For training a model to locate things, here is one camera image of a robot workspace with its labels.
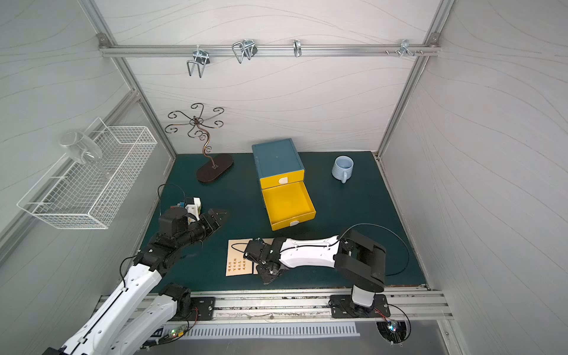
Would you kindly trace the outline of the beige postcard small red text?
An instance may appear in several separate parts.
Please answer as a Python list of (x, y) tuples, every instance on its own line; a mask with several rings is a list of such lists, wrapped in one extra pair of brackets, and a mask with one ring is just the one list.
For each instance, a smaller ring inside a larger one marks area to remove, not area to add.
[(226, 276), (253, 275), (255, 264), (244, 257), (251, 239), (229, 240), (226, 259)]

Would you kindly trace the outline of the yellow drawer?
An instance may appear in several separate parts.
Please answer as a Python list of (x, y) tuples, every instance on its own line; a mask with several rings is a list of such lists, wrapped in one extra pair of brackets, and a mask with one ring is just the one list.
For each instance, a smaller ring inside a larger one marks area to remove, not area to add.
[(261, 189), (270, 189), (277, 186), (297, 183), (304, 180), (305, 170), (284, 172), (282, 174), (263, 177), (260, 179)]
[(316, 210), (303, 181), (262, 191), (272, 231), (315, 219)]

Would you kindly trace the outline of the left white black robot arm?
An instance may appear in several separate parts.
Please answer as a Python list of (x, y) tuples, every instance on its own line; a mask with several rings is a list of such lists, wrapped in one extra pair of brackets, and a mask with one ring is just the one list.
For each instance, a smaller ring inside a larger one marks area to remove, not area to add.
[(187, 318), (195, 311), (191, 291), (169, 284), (143, 314), (130, 317), (143, 299), (180, 260), (184, 248), (202, 243), (224, 223), (227, 212), (210, 209), (195, 216), (183, 207), (173, 207), (158, 219), (158, 232), (133, 257), (121, 282), (103, 306), (60, 348), (46, 354), (134, 354), (164, 323)]

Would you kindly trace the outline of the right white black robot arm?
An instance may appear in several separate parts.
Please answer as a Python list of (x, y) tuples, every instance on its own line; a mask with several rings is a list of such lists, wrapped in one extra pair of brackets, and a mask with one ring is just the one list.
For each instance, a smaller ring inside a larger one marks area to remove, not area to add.
[(372, 312), (377, 294), (385, 289), (386, 248), (352, 227), (341, 235), (319, 240), (276, 238), (249, 241), (245, 259), (256, 265), (264, 284), (272, 283), (285, 271), (305, 266), (334, 269), (352, 284), (348, 298), (351, 312)]

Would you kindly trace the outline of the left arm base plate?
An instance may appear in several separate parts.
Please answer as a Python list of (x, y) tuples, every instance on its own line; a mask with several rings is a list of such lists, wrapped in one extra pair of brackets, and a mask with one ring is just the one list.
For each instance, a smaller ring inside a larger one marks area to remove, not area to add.
[(215, 301), (214, 297), (186, 297), (178, 301), (174, 320), (210, 321), (213, 318)]

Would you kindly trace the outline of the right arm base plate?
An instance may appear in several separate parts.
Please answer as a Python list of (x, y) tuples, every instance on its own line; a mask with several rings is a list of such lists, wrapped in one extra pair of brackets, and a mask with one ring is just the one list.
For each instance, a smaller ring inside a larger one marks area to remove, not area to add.
[(375, 294), (374, 303), (370, 308), (356, 305), (350, 295), (332, 295), (328, 301), (331, 316), (334, 319), (351, 318), (388, 318), (389, 304), (384, 294)]

